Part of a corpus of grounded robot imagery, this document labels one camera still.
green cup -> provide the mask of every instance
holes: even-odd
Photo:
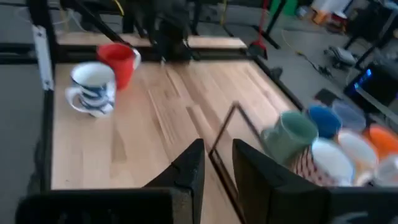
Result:
[[[283,112],[273,128],[261,132],[264,149],[283,165],[288,165],[294,155],[304,151],[317,137],[317,127],[297,111]]]

wooden table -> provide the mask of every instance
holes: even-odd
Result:
[[[131,44],[143,40],[124,35]],[[60,44],[103,44],[103,35],[69,34]],[[237,39],[196,37],[191,46],[244,47]],[[117,92],[113,114],[94,119],[65,100],[75,64],[57,64],[53,122],[52,189],[142,187],[187,148],[203,138],[206,149],[233,101],[239,101],[258,128],[273,125],[293,108],[252,61],[187,64],[142,63],[127,89]],[[256,145],[242,119],[234,118],[218,152],[233,177],[231,139]],[[206,157],[202,223],[239,223],[226,191]]]

gray floor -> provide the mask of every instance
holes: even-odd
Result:
[[[27,19],[27,13],[21,11]],[[260,11],[230,7],[227,22],[242,22],[257,24]],[[57,12],[54,20],[59,20]],[[16,17],[16,8],[0,6],[0,42],[32,42],[30,24]],[[109,16],[107,22],[120,23],[120,17]],[[79,30],[71,21],[71,30]],[[120,26],[112,24],[118,30]],[[248,27],[228,26],[234,35],[249,44],[257,33]],[[299,21],[291,17],[281,17],[272,32],[273,38],[282,46],[281,50],[269,49],[270,66],[281,66],[284,69],[281,80],[302,101],[304,105],[312,102],[314,94],[322,88],[327,88],[336,94],[341,94],[339,86],[344,85],[346,75],[334,70],[337,81],[330,81],[319,75],[303,58],[294,54],[282,38],[282,30],[286,41],[297,50],[304,52],[314,63],[326,65],[329,60],[323,55],[323,50],[329,45],[343,45],[347,37],[330,35],[311,22]],[[203,35],[226,35],[219,26],[211,24],[199,25],[199,33]],[[361,44],[354,44],[356,53],[364,52]],[[17,201],[25,194],[30,173],[33,171],[33,148],[39,136],[40,113],[43,92],[40,86],[39,73],[36,65],[2,65],[0,66],[2,82],[0,83],[1,111],[0,142],[0,223],[12,223],[14,208]]]

red object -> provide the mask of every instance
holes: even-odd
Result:
[[[264,25],[264,20],[265,20],[265,15],[267,11],[267,6],[268,6],[268,0],[264,0],[262,4],[262,12],[261,12],[261,18],[260,18],[260,23],[259,23],[259,38],[255,40],[253,43],[250,44],[252,45],[257,45],[259,46],[263,51],[264,51],[264,58],[268,59],[268,54],[267,54],[267,47],[266,45],[262,42],[262,26]]]
[[[133,49],[120,43],[100,45],[97,48],[97,56],[98,60],[113,69],[118,90],[127,87],[134,72],[136,56]]]

white mug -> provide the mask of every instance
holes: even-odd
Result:
[[[73,109],[95,117],[106,116],[113,111],[116,84],[111,67],[101,62],[77,65],[71,72],[73,85],[65,90]],[[73,103],[78,96],[80,106]]]

